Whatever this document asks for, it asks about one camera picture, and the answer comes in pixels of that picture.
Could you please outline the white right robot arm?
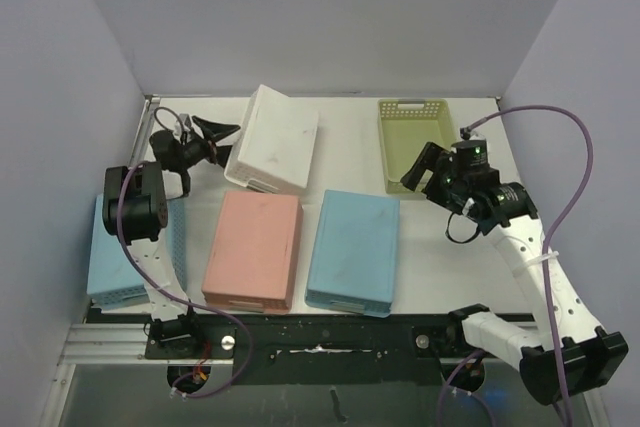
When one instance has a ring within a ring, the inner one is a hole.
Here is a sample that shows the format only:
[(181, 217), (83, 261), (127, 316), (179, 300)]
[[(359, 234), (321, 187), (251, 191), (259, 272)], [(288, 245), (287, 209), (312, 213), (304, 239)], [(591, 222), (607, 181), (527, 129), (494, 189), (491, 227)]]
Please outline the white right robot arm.
[(401, 183), (475, 224), (509, 267), (536, 324), (536, 332), (528, 333), (482, 304), (456, 309), (445, 331), (452, 353), (466, 356), (479, 348), (499, 358), (542, 405), (609, 382), (629, 352), (626, 340), (607, 332), (580, 300), (557, 253), (543, 244), (529, 193), (517, 182), (501, 181), (485, 141), (460, 141), (450, 149), (428, 142)]

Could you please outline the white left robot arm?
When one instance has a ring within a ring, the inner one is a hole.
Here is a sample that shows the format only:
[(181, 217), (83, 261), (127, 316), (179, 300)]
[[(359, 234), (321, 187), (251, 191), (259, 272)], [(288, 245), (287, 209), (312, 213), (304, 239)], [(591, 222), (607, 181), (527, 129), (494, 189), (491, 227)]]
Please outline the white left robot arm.
[(168, 251), (169, 201), (163, 175), (178, 175), (180, 195), (187, 196), (189, 169), (202, 161), (224, 167), (231, 147), (222, 141), (240, 130), (237, 124), (178, 115), (175, 127), (163, 126), (150, 135), (152, 162), (105, 172), (103, 224), (144, 281), (151, 306), (149, 341), (160, 348), (170, 347), (183, 358), (198, 354), (206, 338), (197, 307), (180, 285)]

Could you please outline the light blue plastic basket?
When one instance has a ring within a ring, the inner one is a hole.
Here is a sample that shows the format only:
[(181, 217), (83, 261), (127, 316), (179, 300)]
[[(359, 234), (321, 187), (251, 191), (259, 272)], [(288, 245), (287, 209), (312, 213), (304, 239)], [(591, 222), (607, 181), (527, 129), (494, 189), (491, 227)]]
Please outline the light blue plastic basket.
[[(118, 239), (107, 233), (102, 219), (103, 195), (96, 197), (87, 280), (87, 295), (102, 310), (148, 302), (142, 277), (124, 255)], [(176, 277), (187, 288), (186, 220), (183, 199), (168, 201), (167, 247)]]

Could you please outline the yellow-green plastic basket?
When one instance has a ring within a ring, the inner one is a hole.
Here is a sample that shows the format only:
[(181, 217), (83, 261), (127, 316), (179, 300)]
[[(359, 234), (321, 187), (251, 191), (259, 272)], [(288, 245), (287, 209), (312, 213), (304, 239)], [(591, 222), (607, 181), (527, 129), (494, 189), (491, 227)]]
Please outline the yellow-green plastic basket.
[(378, 133), (385, 191), (390, 195), (410, 194), (400, 180), (427, 142), (449, 149), (456, 141), (445, 99), (379, 100)]

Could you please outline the pink plastic basket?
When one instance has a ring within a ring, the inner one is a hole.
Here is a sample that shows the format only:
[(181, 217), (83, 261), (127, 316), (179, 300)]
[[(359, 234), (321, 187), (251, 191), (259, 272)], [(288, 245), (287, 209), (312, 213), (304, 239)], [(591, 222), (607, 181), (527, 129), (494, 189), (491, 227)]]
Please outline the pink plastic basket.
[(303, 209), (293, 195), (225, 194), (201, 286), (206, 304), (286, 314), (292, 308)]

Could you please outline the white plastic basket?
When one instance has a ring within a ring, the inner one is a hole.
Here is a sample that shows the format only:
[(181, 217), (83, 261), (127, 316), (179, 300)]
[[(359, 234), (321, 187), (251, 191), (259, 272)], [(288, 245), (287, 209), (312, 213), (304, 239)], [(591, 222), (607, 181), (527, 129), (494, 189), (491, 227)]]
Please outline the white plastic basket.
[(308, 185), (319, 113), (261, 85), (251, 96), (226, 180), (259, 192), (300, 195)]

